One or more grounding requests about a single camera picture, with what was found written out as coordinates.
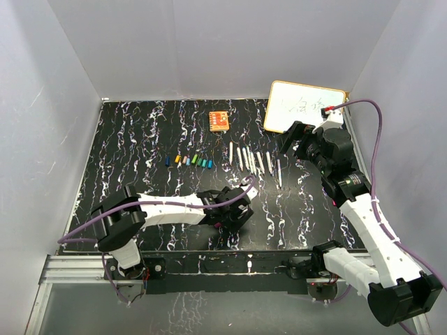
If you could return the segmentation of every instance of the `white pen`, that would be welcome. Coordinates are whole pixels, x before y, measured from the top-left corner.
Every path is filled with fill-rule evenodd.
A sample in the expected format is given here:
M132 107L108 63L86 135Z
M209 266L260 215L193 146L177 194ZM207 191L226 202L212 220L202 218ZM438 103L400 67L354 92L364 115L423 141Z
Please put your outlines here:
M244 155L245 167L250 171L249 159L247 158L247 150L245 148L242 148L242 155Z
M233 164L233 142L230 141L230 165Z
M270 159L270 152L266 152L265 155L267 156L267 166L268 166L268 172L270 172L270 176L273 175L273 167L272 167L272 160Z
M259 151L256 152L256 157L258 157L258 162L259 162L259 167L261 168L261 172L263 174L265 174L263 158L261 157L261 153Z
M250 148L248 148L248 147L245 147L245 150L247 150L247 158L249 159L249 167L248 167L248 169L249 169L249 171L250 171L250 172L253 172L253 171L251 170L251 156L250 156Z
M244 163L242 162L242 154L240 153L240 148L239 147L237 147L236 152L237 152L237 157L239 158L240 170L244 171Z
M254 160L254 154L252 151L250 151L250 159L251 159L251 169L253 170L253 173L256 176L258 171L256 171L256 162Z
M279 182L279 188L282 187L282 180L281 180L281 161L278 159L278 182Z

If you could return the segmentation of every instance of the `robotic arm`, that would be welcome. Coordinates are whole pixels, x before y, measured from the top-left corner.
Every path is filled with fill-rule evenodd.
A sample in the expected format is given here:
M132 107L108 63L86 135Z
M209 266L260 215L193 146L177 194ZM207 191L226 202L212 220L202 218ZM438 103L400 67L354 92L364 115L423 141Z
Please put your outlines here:
M136 278L144 269L140 251L133 239L140 229L151 225L186 223L213 225L217 228L222 226L237 231L253 215L250 203L258 191L249 187L247 181L243 180L234 189L225 187L222 191L210 190L186 197L153 197L136 193L134 187L126 186L106 198L91 212L91 217L95 218L123 204L141 202L141 205L128 207L93 224L98 250L111 254L118 261L125 277Z
M315 246L311 260L295 264L295 269L314 276L329 271L344 278L367 298L372 313L385 326L428 312L442 290L441 283L394 243L399 239L378 208L381 223L390 234L379 226L371 206L371 185L361 171L352 167L353 143L348 131L340 128L342 113L327 109L321 112L326 118L321 125L296 121L280 136L280 153L285 154L293 141L299 141L295 156L318 168L325 192L358 232L375 268L330 241Z

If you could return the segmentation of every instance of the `black marble surface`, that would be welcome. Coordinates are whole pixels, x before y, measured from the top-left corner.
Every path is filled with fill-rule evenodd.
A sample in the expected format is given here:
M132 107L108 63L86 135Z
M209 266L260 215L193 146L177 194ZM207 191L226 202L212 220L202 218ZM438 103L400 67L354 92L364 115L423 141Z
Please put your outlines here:
M142 251L276 250L307 249L330 239L347 248L363 244L351 224L323 192L316 168L296 161L293 150L278 155L275 134L263 130L266 99L172 100L106 103L75 205L70 230L89 218L91 208L124 185L140 193L188 195L207 189L236 186L241 172L237 146L250 146L282 166L282 188L277 173L258 178L259 196L253 201L255 214L235 234L211 226L182 224L149 227L138 234ZM226 110L230 130L209 131L208 113ZM228 144L233 141L233 165L228 161ZM176 155L198 153L212 159L211 170L177 166ZM166 156L171 166L165 166ZM77 237L94 237L91 228ZM92 244L62 246L61 251L94 252Z

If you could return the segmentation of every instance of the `white wall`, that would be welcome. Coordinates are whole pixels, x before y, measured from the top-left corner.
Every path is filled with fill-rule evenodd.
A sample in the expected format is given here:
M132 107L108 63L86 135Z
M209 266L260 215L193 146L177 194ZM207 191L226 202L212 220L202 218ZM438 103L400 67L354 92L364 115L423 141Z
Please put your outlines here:
M49 0L101 97L351 90L398 0Z
M377 158L381 206L403 243L447 278L447 3L402 1L351 94L383 110ZM351 109L370 160L376 134L373 107ZM428 313L434 334L445 334L447 295Z
M0 1L0 332L23 334L100 99L45 0Z

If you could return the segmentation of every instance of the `whiteboard frame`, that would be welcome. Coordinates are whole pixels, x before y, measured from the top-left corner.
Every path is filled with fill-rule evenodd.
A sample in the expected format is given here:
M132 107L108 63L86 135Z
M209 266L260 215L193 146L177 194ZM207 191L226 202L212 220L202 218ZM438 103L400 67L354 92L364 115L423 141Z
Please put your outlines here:
M283 81L283 80L275 80L275 81L272 83L272 86L270 87L270 94L269 94L269 96L268 96L267 110L265 111L265 118L264 118L264 124L263 124L263 126L264 126L264 130L265 130L265 131L270 131L270 132L272 132L272 133L279 133L279 134L284 134L284 133L285 133L285 131L274 131L274 130L271 130L271 129L268 129L268 128L265 127L265 121L267 120L268 110L269 110L269 106L270 106L270 99L271 99L271 97L272 97L273 85L275 84L275 82L281 82L281 83L283 83L283 84L293 84L293 85L297 85L297 86L301 86L301 87L304 86L304 87L312 87L312 88L315 88L315 89L326 89L326 90L328 90L328 91L342 92L342 93L343 93L343 101L342 101L342 103L344 103L344 102L346 101L346 92L343 91L343 90L341 90L341 89L330 89L330 88L327 88L327 87L320 87L320 86L306 85L306 84L300 84L300 83L297 83L297 82L285 82L285 81Z

